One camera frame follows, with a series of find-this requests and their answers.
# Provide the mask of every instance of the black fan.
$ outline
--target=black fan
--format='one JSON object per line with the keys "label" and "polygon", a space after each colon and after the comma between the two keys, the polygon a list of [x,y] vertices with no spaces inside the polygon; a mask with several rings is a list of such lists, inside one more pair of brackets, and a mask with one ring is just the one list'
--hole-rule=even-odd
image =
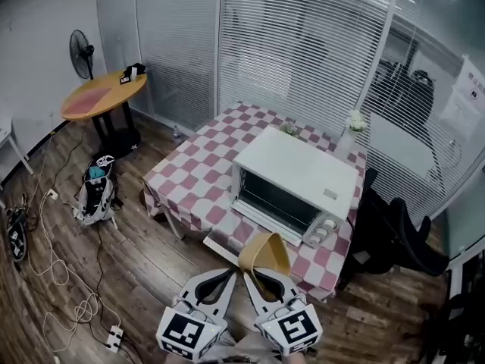
{"label": "black fan", "polygon": [[94,46],[90,45],[82,31],[74,30],[69,39],[70,61],[81,78],[92,80],[92,54]]}

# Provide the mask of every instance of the white backpack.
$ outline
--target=white backpack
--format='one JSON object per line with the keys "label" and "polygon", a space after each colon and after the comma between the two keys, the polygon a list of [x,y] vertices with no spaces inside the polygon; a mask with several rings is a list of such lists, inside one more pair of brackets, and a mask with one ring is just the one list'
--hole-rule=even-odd
{"label": "white backpack", "polygon": [[100,220],[112,219],[114,210],[111,202],[115,197],[115,188],[111,179],[114,158],[106,155],[89,163],[83,177],[83,185],[79,195],[78,211],[74,216],[83,225],[91,225]]}

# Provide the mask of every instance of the pink and white tablecloth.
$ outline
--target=pink and white tablecloth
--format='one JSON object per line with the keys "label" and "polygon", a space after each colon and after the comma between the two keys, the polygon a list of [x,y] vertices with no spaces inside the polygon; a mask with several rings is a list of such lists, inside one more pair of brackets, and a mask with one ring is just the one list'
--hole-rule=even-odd
{"label": "pink and white tablecloth", "polygon": [[[163,212],[161,204],[188,228],[214,231],[228,248],[240,251],[249,238],[267,231],[231,209],[232,161],[269,124],[281,125],[286,118],[274,111],[248,103],[238,103],[209,121],[195,135],[177,147],[145,177],[145,200],[152,216]],[[332,152],[336,142],[313,127],[294,121],[299,139],[322,151]],[[349,219],[361,197],[366,151],[353,151],[348,162],[358,169]],[[286,244],[292,278],[299,289],[323,300],[334,289],[349,250],[352,231],[346,222],[318,249],[305,244]]]}

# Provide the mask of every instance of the wooden floor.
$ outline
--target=wooden floor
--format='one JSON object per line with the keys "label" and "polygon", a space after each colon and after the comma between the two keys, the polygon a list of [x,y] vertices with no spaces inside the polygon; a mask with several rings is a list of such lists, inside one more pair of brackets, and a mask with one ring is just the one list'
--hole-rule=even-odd
{"label": "wooden floor", "polygon": [[[119,228],[115,230],[111,223],[100,225],[103,241],[100,259],[105,272],[100,292],[105,303],[120,315],[122,329],[138,347],[147,364],[164,361],[164,354],[155,340],[155,331],[165,306],[171,303],[173,296],[192,276],[228,263],[197,240],[177,240],[170,230],[147,217],[139,202],[141,178],[174,145],[167,128],[141,116],[136,116],[135,122],[143,143],[116,165],[119,197],[124,202],[124,207],[116,213]],[[96,261],[98,234],[93,227],[80,227],[72,217],[70,207],[61,202],[74,203],[81,176],[98,146],[91,124],[71,123],[54,136],[31,209],[39,211],[43,193],[52,185],[55,173],[66,160],[69,150],[80,140],[83,128],[86,128],[83,142],[73,152],[55,185],[60,199],[56,202],[47,200],[44,217],[56,252],[94,288],[100,277]],[[34,177],[22,168],[8,182],[5,199],[9,205],[19,202],[22,192],[29,197],[32,195],[46,146],[30,160],[36,172]],[[53,284],[50,274],[38,278],[27,262],[22,264],[19,274],[5,242],[4,212],[0,221],[0,358],[4,364],[54,362],[53,353],[42,336],[42,323],[46,312],[59,312],[53,310],[47,300],[23,279],[71,317],[74,317],[75,305],[85,298],[87,290],[74,277],[63,287]],[[434,225],[431,240],[438,246],[440,241],[436,233],[439,232]],[[29,246],[34,267],[37,270],[47,268],[49,252],[40,227],[29,234]],[[438,304],[445,295],[444,278],[430,278],[399,268],[385,275],[359,275],[344,292],[337,292],[328,303],[318,305],[324,336],[317,356],[308,361],[328,364],[408,362],[415,357],[419,341],[405,341],[402,335],[419,330],[424,314],[418,304]],[[251,325],[253,315],[246,289],[239,280],[227,316],[230,330],[236,337],[247,332],[246,326]],[[62,314],[59,317],[67,327],[72,326],[72,322]],[[116,323],[109,312],[105,312],[103,322],[108,327]],[[67,333],[52,320],[47,325],[50,343],[55,347],[65,345]],[[92,327],[96,337],[106,341],[107,333],[99,324],[99,316],[94,318]],[[134,349],[127,344],[124,347],[134,361],[139,362]],[[88,325],[80,325],[70,348],[57,355],[62,363],[130,362],[124,352],[110,353],[96,342]]]}

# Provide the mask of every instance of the table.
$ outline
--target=table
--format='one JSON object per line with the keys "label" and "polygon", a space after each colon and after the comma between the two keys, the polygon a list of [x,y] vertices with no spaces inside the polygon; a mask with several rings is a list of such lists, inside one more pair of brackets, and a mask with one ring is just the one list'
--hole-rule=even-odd
{"label": "table", "polygon": [[[131,118],[127,100],[137,94],[146,84],[146,74],[140,74],[136,80],[120,85],[123,71],[115,71],[84,83],[74,90],[61,108],[62,117],[70,121],[92,119],[105,153],[121,158],[132,152],[139,145],[140,134]],[[122,106],[127,128],[115,130],[110,111]],[[105,122],[105,134],[99,118]]]}
{"label": "table", "polygon": [[435,167],[433,151],[390,121],[371,112],[370,147],[408,168],[423,180]]}
{"label": "table", "polygon": [[[171,224],[175,218],[193,231],[213,231],[228,249],[239,252],[251,236],[267,230],[230,208],[232,161],[267,125],[278,126],[289,120],[274,111],[244,102],[227,109],[144,177],[148,213],[156,216],[165,212]],[[336,142],[325,133],[299,121],[295,125],[300,140],[322,151],[335,149]],[[349,212],[353,222],[361,197],[366,154],[365,149],[356,147],[348,158],[359,172]],[[318,249],[286,243],[292,278],[302,292],[318,300],[324,300],[333,292],[351,236],[352,230],[346,222]]]}

